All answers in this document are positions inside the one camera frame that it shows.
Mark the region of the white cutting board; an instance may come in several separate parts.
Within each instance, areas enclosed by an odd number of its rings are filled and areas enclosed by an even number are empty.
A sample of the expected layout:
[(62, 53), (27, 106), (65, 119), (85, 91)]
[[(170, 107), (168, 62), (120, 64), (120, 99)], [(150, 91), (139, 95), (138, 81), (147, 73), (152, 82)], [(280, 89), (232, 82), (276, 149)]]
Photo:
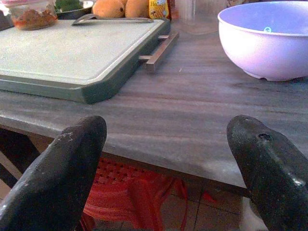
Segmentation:
[(0, 31), (0, 75), (88, 85), (107, 77), (166, 24), (88, 20)]

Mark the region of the red mesh bag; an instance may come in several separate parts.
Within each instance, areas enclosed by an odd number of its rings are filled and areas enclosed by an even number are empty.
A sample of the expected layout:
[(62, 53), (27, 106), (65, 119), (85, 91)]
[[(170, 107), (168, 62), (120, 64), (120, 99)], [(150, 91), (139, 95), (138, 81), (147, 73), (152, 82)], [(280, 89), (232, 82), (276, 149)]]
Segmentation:
[(160, 208), (173, 189), (188, 201), (183, 180), (101, 157), (80, 219), (81, 229), (92, 231), (99, 219), (164, 231)]

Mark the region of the yellow food packet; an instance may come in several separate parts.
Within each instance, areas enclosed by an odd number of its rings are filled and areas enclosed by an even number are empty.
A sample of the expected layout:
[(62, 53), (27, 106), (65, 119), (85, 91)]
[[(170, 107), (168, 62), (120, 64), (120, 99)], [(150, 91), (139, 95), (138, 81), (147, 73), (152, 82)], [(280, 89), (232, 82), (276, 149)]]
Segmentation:
[(151, 19), (172, 19), (169, 0), (148, 0), (148, 6)]

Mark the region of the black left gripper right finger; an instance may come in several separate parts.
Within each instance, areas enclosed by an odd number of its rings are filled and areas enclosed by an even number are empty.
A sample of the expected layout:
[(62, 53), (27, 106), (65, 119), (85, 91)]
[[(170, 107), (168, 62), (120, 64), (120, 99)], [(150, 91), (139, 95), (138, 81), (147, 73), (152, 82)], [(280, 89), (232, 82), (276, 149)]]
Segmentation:
[(283, 134), (238, 115), (228, 145), (269, 231), (308, 231), (308, 158)]

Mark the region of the lavender plastic bowl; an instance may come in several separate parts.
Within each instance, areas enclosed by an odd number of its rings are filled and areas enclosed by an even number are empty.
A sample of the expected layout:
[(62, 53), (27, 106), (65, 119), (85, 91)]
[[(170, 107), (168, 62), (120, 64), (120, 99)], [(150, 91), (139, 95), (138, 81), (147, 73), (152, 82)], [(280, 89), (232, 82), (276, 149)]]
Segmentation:
[(241, 4), (217, 18), (223, 50), (248, 75), (269, 81), (308, 77), (308, 0)]

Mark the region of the orange mango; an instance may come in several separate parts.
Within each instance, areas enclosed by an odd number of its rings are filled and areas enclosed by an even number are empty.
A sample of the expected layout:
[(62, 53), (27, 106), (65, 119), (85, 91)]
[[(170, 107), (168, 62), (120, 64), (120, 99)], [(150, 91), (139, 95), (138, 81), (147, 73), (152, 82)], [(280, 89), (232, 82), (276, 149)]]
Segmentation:
[(148, 3), (148, 0), (128, 0), (125, 6), (125, 17), (149, 18)]
[(99, 17), (121, 18), (125, 15), (125, 5), (121, 0), (97, 0), (92, 12)]

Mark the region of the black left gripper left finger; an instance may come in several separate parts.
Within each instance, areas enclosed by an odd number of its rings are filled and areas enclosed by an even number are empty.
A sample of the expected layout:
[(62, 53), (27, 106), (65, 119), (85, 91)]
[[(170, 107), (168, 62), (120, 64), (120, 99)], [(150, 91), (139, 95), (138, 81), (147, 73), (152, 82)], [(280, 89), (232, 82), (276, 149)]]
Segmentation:
[(0, 203), (0, 231), (74, 231), (106, 137), (98, 115), (64, 129)]

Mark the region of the clear container with orange food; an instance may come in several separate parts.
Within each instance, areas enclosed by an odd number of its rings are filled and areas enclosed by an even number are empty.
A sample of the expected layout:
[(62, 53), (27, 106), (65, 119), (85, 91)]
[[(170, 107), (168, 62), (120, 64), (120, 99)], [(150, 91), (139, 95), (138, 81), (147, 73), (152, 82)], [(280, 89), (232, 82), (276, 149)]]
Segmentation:
[(20, 30), (36, 30), (57, 22), (55, 0), (1, 0), (13, 25)]

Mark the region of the dark bowl with greens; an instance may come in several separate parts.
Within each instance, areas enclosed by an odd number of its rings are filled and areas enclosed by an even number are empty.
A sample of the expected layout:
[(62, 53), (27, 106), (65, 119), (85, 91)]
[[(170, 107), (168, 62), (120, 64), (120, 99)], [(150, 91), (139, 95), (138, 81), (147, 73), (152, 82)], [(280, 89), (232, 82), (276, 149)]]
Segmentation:
[(58, 19), (72, 20), (89, 14), (95, 0), (55, 0), (55, 10)]

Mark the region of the clear plastic cup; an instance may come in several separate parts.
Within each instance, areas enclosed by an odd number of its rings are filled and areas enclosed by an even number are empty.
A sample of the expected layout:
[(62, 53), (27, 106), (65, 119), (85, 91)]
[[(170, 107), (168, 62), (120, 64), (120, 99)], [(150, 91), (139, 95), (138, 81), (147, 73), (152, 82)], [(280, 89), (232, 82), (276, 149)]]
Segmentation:
[(175, 0), (172, 25), (193, 35), (217, 32), (217, 15), (225, 8), (227, 0)]

